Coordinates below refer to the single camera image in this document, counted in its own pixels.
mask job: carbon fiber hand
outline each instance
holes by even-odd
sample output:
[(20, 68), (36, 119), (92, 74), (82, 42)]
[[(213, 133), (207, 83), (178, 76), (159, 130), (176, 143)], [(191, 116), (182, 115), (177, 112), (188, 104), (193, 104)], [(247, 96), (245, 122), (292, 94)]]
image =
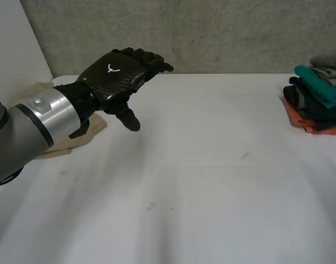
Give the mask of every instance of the carbon fiber hand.
[(77, 79), (86, 84), (98, 102), (98, 110), (115, 114), (132, 131), (140, 123), (128, 107), (130, 96), (159, 72), (174, 68), (164, 58), (142, 49), (114, 49), (89, 66)]

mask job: beige cloth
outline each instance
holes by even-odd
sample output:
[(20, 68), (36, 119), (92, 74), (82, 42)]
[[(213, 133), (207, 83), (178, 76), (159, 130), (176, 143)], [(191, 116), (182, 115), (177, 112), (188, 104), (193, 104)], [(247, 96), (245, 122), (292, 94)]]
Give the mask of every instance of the beige cloth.
[[(32, 98), (34, 96), (39, 95), (42, 92), (54, 87), (52, 82), (38, 82), (32, 87), (28, 88), (24, 92), (14, 96), (10, 101), (9, 108), (17, 105), (20, 102), (27, 100), (28, 98)], [(89, 143), (96, 134), (98, 134), (102, 129), (107, 126), (107, 122), (98, 116), (97, 114), (93, 114), (90, 118), (90, 127), (86, 133), (86, 135), (77, 137), (76, 139), (70, 139), (69, 137), (64, 139), (62, 142), (57, 143), (45, 153), (40, 155), (38, 158), (51, 158), (60, 155), (65, 155), (71, 153), (73, 148), (79, 147), (82, 145), (86, 145)]]

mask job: concrete wall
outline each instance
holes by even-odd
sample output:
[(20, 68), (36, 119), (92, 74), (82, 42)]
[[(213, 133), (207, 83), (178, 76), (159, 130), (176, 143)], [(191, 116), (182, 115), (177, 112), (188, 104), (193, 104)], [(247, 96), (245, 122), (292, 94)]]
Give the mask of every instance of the concrete wall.
[(54, 76), (113, 48), (160, 53), (176, 73), (289, 73), (336, 51), (336, 0), (21, 0)]

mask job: orange cloth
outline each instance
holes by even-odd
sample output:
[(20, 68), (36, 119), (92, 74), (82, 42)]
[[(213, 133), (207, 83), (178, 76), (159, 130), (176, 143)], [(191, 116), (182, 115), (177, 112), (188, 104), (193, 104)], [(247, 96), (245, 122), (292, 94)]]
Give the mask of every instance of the orange cloth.
[(327, 134), (327, 135), (336, 135), (336, 126), (318, 131), (316, 124), (312, 120), (303, 119), (303, 117), (296, 111), (288, 101), (285, 100), (285, 107), (288, 111), (290, 119), (297, 127), (304, 128), (307, 133), (311, 134)]

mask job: teal shirt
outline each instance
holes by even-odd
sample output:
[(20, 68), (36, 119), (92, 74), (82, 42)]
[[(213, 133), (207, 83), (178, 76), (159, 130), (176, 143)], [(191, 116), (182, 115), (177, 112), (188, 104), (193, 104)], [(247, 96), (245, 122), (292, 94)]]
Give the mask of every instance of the teal shirt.
[(303, 79), (313, 96), (326, 108), (336, 106), (336, 87), (330, 86), (327, 81), (320, 79), (317, 74), (302, 65), (295, 67), (295, 74)]

